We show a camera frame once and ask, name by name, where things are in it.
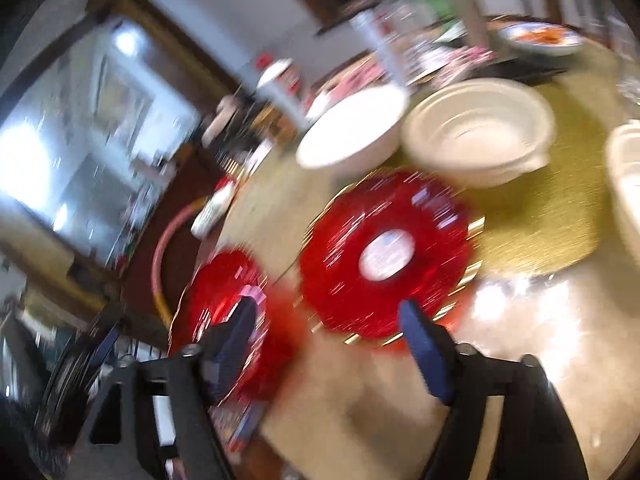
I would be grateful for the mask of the red glass plate left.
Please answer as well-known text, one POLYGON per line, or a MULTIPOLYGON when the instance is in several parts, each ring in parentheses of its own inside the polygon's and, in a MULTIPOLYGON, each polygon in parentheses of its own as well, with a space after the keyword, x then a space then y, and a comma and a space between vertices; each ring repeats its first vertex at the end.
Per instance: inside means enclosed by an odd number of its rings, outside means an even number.
POLYGON ((228 321, 241 297, 255 289, 254 334, 230 394, 270 401, 303 347, 307 329, 291 292, 270 284, 256 259, 240 248, 221 249, 196 271, 171 322, 169 353, 200 342, 211 327, 228 321))

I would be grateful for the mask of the white liquor bottle red cap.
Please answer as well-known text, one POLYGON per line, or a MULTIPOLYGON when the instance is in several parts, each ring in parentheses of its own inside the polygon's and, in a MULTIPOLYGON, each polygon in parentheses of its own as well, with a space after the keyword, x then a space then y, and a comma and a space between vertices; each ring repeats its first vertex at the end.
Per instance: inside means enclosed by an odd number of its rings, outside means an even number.
POLYGON ((256 91, 292 122, 299 131, 306 131, 310 122, 304 107, 304 86, 292 58, 276 58, 263 53, 255 62, 259 78, 256 91))

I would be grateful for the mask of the gold round placemat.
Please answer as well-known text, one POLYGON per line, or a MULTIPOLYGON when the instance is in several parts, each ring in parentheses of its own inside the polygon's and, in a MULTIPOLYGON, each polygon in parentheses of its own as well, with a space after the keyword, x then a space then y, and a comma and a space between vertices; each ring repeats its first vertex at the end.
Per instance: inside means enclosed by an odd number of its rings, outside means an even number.
POLYGON ((603 145, 620 110, 609 98, 590 102, 564 80, 535 90, 552 108, 556 140, 550 162, 493 188, 446 177, 485 218, 480 258, 486 275, 550 274, 592 254, 608 216, 603 145))

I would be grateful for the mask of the white lying drink bottle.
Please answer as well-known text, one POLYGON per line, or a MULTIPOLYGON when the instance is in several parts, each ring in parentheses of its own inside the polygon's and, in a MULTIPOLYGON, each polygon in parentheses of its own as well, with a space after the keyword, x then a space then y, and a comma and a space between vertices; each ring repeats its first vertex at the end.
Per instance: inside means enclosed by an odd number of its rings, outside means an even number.
POLYGON ((209 197, 192 223, 191 234, 194 237, 198 240, 205 240, 208 237, 209 232, 227 213, 237 187, 238 184, 232 177, 223 177, 218 182, 213 195, 209 197))

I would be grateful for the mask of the red glass plate with label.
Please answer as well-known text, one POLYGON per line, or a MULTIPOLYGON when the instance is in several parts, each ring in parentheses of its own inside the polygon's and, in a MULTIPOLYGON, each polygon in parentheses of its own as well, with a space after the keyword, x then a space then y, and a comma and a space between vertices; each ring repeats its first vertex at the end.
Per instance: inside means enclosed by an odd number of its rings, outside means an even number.
POLYGON ((485 219, 439 178, 381 168, 337 193, 308 226, 299 291, 319 326, 347 340, 399 339, 413 300, 446 318, 477 276, 485 219))

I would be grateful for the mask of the blue white food dish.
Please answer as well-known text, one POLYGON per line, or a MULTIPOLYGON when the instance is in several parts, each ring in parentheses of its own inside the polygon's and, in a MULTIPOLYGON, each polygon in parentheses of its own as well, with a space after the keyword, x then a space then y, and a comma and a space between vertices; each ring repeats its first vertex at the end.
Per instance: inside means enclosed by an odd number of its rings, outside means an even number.
POLYGON ((539 22, 518 22, 503 26, 499 30, 499 37, 515 50, 552 58, 572 55, 584 44, 584 38, 574 30, 539 22))

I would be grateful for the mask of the white round plate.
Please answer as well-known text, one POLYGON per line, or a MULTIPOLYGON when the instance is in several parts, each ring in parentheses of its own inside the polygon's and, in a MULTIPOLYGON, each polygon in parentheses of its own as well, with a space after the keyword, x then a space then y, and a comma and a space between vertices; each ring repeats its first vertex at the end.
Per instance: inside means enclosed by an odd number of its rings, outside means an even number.
POLYGON ((396 84, 348 96, 308 130, 297 148, 296 162, 337 178, 367 174, 398 150, 400 122, 409 102, 409 92, 396 84))

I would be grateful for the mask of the cream paper bowl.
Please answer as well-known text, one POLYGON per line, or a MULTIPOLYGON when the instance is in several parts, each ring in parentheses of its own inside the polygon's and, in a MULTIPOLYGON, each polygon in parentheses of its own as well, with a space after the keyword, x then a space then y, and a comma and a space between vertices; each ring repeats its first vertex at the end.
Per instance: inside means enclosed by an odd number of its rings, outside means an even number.
POLYGON ((556 121, 539 92, 499 78, 452 84, 420 102, 401 143, 419 167, 464 188, 493 188, 549 163, 556 121))
POLYGON ((604 164, 616 228, 629 255, 639 264, 639 121, 613 129, 604 144, 604 164))

